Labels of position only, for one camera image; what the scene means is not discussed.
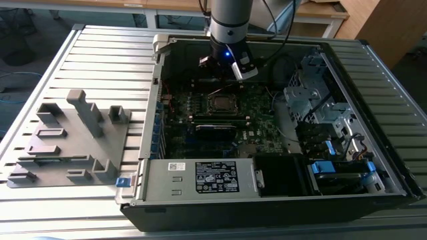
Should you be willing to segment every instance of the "floor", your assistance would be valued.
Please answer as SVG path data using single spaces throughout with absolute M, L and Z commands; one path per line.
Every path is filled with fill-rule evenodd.
M 136 22 L 132 14 L 127 13 L 104 13 L 104 12 L 78 12 L 60 11 L 60 19 L 54 20 L 47 10 L 34 10 L 34 24 L 38 33 L 27 37 L 31 49 L 36 52 L 36 60 L 20 67 L 12 67 L 0 60 L 0 76 L 4 72 L 36 72 L 43 74 L 48 68 L 55 54 L 66 40 L 74 24 L 104 25 L 116 27 L 146 27 L 146 17 L 136 16 Z M 159 26 L 168 29 L 203 30 L 204 19 L 202 17 L 176 17 L 168 24 L 164 16 L 159 18 Z M 251 32 L 263 33 L 261 29 L 251 28 Z M 427 57 L 422 56 L 418 60 L 413 60 L 411 56 L 406 56 L 395 66 L 393 72 L 421 107 L 427 111 L 427 98 L 425 97 L 425 89 L 427 89 Z M 0 100 L 10 102 L 26 101 L 32 89 L 39 82 L 35 75 L 11 75 L 0 78 L 0 89 L 6 90 L 0 93 Z M 8 130 L 19 112 L 23 103 L 2 103 L 0 102 L 0 139 Z
M 0 76 L 4 72 L 36 72 L 43 74 L 48 68 L 58 50 L 70 34 L 75 24 L 104 25 L 116 27 L 135 27 L 138 25 L 147 27 L 146 17 L 136 16 L 136 22 L 132 14 L 106 13 L 106 12 L 79 12 L 60 11 L 60 19 L 54 20 L 48 10 L 34 9 L 32 21 L 38 28 L 38 33 L 27 36 L 27 42 L 31 49 L 36 52 L 36 60 L 24 66 L 12 67 L 0 60 Z M 159 18 L 160 28 L 203 30 L 204 19 L 202 17 L 176 17 L 174 24 L 168 24 L 166 16 Z M 26 101 L 38 85 L 39 77 L 36 75 L 11 75 L 0 78 L 0 100 L 8 102 Z M 0 139 L 6 135 L 11 124 L 23 108 L 24 103 L 0 102 Z

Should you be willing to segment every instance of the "wooden table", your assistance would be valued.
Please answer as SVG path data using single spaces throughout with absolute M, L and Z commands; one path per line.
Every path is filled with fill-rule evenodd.
M 203 17 L 199 0 L 2 0 L 0 7 L 144 14 L 151 29 L 159 28 L 159 15 Z M 331 3 L 309 2 L 299 6 L 295 22 L 327 25 L 322 37 L 334 38 L 349 16 Z

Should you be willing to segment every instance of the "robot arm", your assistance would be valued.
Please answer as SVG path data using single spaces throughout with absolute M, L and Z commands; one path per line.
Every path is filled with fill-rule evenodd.
M 252 9 L 254 0 L 211 1 L 211 55 L 200 60 L 200 65 L 211 66 L 214 72 L 222 72 L 218 69 L 231 67 L 239 81 L 254 77 L 259 73 L 258 66 L 261 66 L 255 63 L 247 44 L 250 19 L 256 26 L 281 33 L 289 29 L 293 22 L 290 18 L 294 12 L 293 5 L 298 6 L 302 2 L 302 0 L 266 1 L 262 3 L 262 0 L 255 0 L 256 9 Z M 275 13 L 269 12 L 266 6 L 262 8 L 262 5 L 267 4 L 275 7 Z
M 259 71 L 247 44 L 252 0 L 214 0 L 211 6 L 211 57 L 220 67 L 230 66 L 238 80 Z

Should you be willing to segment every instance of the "white sticker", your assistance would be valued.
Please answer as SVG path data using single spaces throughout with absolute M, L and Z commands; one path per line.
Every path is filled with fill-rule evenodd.
M 186 171 L 186 163 L 184 162 L 170 162 L 167 170 L 170 170 L 170 171 Z
M 342 15 L 333 15 L 331 18 L 334 19 L 346 19 L 347 16 L 342 16 Z
M 142 4 L 124 4 L 126 7 L 136 7 L 136 8 L 142 8 L 143 5 Z

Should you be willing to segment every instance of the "table leg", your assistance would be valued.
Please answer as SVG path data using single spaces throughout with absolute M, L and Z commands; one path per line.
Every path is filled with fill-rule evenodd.
M 147 18 L 147 27 L 150 29 L 158 29 L 159 28 L 158 11 L 155 9 L 144 9 L 144 14 Z
M 50 10 L 51 16 L 55 20 L 60 19 L 60 11 L 59 10 Z
M 323 33 L 323 36 L 322 36 L 323 38 L 327 38 L 327 39 L 335 38 L 335 35 L 341 29 L 343 21 L 345 20 L 341 18 L 335 18 L 333 20 L 331 24 L 327 26 L 326 31 Z

